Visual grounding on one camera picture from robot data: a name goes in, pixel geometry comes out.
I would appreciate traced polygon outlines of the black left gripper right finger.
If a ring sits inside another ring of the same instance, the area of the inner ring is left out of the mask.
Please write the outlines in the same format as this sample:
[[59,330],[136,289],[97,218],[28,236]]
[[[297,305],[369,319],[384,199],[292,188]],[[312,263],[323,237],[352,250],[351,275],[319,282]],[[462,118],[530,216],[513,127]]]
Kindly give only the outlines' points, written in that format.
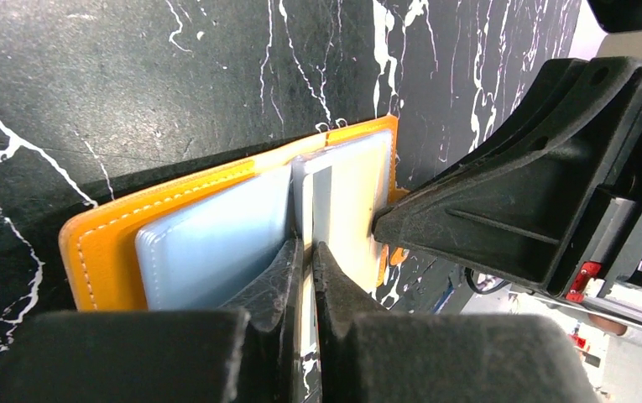
[[312,257],[325,402],[594,402],[566,333],[536,315],[389,311],[319,243]]

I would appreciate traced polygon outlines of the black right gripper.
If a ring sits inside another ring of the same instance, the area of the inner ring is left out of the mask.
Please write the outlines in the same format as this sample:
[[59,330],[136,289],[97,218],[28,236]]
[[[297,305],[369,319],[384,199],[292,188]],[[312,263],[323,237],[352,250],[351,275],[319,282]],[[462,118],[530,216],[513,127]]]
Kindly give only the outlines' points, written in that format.
[[548,60],[493,135],[372,232],[573,303],[642,288],[642,59]]

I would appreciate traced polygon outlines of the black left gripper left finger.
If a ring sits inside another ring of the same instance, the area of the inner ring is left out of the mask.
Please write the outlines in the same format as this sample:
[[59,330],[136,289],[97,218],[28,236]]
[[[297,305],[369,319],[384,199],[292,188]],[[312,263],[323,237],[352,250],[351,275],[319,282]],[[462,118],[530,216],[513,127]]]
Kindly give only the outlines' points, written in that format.
[[303,243],[223,306],[51,312],[0,360],[0,402],[298,402]]

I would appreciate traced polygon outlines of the orange leather card holder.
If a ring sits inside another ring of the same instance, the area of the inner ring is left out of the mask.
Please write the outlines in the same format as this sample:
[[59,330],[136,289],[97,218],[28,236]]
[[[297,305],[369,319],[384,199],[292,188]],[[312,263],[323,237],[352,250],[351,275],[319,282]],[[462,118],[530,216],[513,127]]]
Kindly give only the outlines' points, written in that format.
[[261,275],[286,239],[298,235],[302,242],[295,221],[293,162],[389,131],[388,204],[397,193],[398,125],[388,115],[312,134],[73,217],[60,230],[59,246],[77,309],[220,306]]

